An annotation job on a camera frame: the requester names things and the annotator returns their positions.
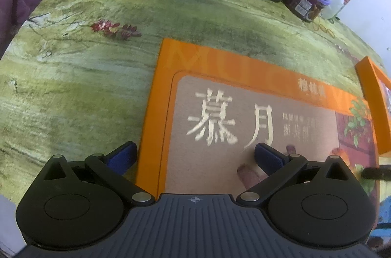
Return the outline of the orange cardboard tray box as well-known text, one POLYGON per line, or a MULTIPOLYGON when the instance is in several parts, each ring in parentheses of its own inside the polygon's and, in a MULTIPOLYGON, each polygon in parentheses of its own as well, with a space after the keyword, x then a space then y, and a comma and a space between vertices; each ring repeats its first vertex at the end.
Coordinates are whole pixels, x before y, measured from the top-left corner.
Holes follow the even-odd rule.
POLYGON ((369 104, 378 153, 390 157, 390 78, 368 56, 355 68, 369 104))

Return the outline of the orange mooncake gift box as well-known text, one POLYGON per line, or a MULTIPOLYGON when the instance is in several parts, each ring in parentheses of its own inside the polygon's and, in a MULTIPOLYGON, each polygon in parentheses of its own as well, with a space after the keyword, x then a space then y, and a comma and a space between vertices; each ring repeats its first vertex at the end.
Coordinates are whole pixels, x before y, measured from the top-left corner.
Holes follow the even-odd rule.
POLYGON ((379 155, 367 102, 300 73, 206 46, 162 41, 142 130, 137 185, 237 196, 265 178, 266 143, 357 173, 379 155))

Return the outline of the purple lidded porridge can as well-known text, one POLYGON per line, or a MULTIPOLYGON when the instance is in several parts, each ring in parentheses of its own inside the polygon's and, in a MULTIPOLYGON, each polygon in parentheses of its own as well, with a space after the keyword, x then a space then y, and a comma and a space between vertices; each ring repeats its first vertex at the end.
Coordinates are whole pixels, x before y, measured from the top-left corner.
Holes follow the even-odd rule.
POLYGON ((284 5, 302 21, 312 22, 330 5, 330 0, 282 0, 284 5))

